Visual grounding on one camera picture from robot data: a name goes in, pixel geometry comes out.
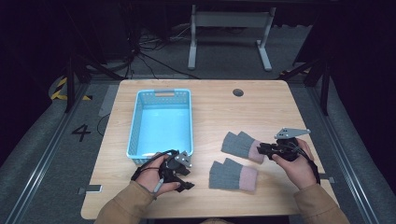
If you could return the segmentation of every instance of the wooden table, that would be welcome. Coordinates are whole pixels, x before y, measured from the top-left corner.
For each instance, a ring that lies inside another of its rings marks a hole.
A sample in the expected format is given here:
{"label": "wooden table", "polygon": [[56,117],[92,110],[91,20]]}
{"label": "wooden table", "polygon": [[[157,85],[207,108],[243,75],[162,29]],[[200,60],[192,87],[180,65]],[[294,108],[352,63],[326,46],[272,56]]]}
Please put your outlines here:
{"label": "wooden table", "polygon": [[[95,219],[103,205],[128,185],[137,167],[126,157],[136,93],[168,88],[191,90],[194,152],[191,173],[182,179],[195,187],[161,195],[148,207],[146,218],[298,214],[292,197],[297,188],[275,162],[265,158],[263,164],[257,164],[220,151],[227,132],[244,131],[262,142],[274,143],[274,135],[283,127],[306,128],[286,82],[125,80],[120,84],[90,183],[102,185],[103,191],[86,195],[81,210],[84,218]],[[242,90],[244,95],[234,96],[234,89]],[[319,172],[324,173],[310,136],[300,138],[311,147]],[[208,188],[213,161],[224,162],[225,158],[259,171],[255,192]],[[322,180],[322,187],[335,199],[328,180]]]}

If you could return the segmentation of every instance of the hand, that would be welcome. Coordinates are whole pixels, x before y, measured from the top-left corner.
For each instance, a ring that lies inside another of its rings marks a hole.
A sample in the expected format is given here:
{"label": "hand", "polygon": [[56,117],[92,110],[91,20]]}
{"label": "hand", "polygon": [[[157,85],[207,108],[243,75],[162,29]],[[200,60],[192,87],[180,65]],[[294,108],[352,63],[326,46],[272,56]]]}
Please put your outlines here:
{"label": "hand", "polygon": [[[150,163],[146,166],[140,176],[136,179],[136,182],[145,187],[148,191],[153,192],[155,187],[157,187],[160,182],[160,175],[158,174],[158,169],[161,164],[169,157],[169,155],[163,155],[159,157],[157,160]],[[180,183],[172,182],[172,183],[163,183],[157,193],[155,193],[155,197],[160,196],[163,193],[172,191],[180,187]]]}
{"label": "hand", "polygon": [[[311,149],[309,149],[309,145],[304,140],[296,139],[299,147],[304,150],[309,159],[313,161],[314,157],[312,156]],[[285,170],[290,181],[297,186],[298,189],[305,189],[317,183],[314,172],[304,156],[299,154],[295,161],[286,161],[276,154],[274,154],[272,158],[276,164]]]}

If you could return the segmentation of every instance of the light blue plastic basket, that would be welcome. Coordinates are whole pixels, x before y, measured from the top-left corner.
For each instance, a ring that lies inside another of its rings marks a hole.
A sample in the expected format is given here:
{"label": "light blue plastic basket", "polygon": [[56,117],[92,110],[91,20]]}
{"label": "light blue plastic basket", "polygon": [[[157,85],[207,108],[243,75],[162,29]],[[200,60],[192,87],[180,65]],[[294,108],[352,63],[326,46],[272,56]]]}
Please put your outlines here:
{"label": "light blue plastic basket", "polygon": [[127,156],[142,164],[150,158],[145,154],[169,149],[192,155],[191,92],[141,90],[136,95]]}

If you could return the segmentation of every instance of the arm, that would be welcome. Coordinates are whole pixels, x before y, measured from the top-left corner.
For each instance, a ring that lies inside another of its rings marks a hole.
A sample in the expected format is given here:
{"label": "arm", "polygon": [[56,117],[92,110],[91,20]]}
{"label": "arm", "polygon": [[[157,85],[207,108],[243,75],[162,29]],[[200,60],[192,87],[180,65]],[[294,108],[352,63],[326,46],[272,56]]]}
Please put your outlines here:
{"label": "arm", "polygon": [[138,223],[147,206],[156,197],[177,189],[180,184],[173,182],[162,184],[156,193],[153,192],[160,181],[158,168],[167,157],[168,155],[164,155],[153,161],[136,181],[131,181],[128,187],[106,203],[99,212],[95,223]]}
{"label": "arm", "polygon": [[[299,147],[313,160],[308,144],[301,139],[297,141]],[[317,184],[306,158],[299,156],[295,161],[285,161],[274,155],[273,160],[285,170],[290,181],[300,190],[294,194],[294,199],[305,223],[349,223],[332,197]]]}

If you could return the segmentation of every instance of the sleeve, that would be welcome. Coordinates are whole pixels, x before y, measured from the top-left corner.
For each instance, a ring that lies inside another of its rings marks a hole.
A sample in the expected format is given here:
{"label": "sleeve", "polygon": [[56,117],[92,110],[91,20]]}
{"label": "sleeve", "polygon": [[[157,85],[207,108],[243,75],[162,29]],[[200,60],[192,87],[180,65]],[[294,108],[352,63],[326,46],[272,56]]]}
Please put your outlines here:
{"label": "sleeve", "polygon": [[349,223],[346,215],[319,184],[302,189],[294,199],[305,223]]}
{"label": "sleeve", "polygon": [[153,200],[154,196],[148,190],[131,181],[128,187],[105,204],[95,223],[139,223]]}

